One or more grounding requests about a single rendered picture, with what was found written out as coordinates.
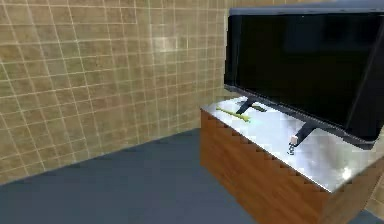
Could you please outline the small pink and grey keychain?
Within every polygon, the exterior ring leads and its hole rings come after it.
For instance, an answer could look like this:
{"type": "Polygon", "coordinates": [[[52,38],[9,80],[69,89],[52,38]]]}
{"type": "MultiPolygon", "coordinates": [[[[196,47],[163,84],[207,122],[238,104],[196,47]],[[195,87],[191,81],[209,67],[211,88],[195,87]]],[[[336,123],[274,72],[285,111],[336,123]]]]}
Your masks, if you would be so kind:
{"type": "Polygon", "coordinates": [[[289,155],[294,154],[294,149],[297,146],[297,144],[298,144],[298,137],[296,135],[292,135],[289,142],[289,149],[288,149],[289,155]]]}

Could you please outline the brown wooden television stand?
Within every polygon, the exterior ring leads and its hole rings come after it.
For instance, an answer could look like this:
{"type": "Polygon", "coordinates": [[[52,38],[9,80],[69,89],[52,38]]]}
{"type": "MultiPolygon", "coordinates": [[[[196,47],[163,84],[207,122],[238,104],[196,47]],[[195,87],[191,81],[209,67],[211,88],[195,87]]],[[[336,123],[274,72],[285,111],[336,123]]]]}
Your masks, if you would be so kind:
{"type": "Polygon", "coordinates": [[[330,131],[313,130],[289,155],[303,121],[276,109],[237,112],[242,98],[202,107],[200,163],[257,224],[348,224],[384,174],[384,140],[363,150],[330,131]]]}

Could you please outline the yellow-green thin stick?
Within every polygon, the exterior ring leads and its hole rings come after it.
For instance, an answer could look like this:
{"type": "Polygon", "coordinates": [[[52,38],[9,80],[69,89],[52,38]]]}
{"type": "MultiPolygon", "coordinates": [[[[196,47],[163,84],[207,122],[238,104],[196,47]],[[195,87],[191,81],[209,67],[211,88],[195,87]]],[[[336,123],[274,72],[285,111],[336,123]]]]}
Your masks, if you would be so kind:
{"type": "Polygon", "coordinates": [[[225,110],[221,107],[216,107],[216,110],[218,111],[222,111],[228,115],[231,115],[233,117],[236,117],[236,118],[239,118],[241,120],[243,120],[244,122],[250,122],[250,117],[249,116],[246,116],[246,115],[242,115],[242,114],[237,114],[236,112],[231,112],[231,111],[228,111],[228,110],[225,110]]]}

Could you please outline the black television set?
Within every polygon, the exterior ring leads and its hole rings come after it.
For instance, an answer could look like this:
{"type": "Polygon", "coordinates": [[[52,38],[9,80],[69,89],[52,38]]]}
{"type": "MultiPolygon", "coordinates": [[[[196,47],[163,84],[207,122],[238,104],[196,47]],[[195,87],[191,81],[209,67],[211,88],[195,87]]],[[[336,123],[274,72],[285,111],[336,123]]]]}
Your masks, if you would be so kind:
{"type": "Polygon", "coordinates": [[[373,143],[384,127],[384,7],[232,8],[224,85],[293,113],[300,138],[321,128],[373,143]]]}

